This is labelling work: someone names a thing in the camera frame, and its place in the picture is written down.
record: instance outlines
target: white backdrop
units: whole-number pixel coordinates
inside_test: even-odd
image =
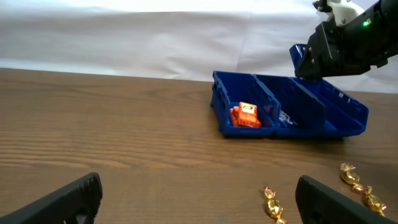
[[[355,3],[366,9],[376,0]],[[294,76],[312,0],[0,0],[0,67],[212,81],[213,70]],[[398,93],[398,57],[344,90]]]

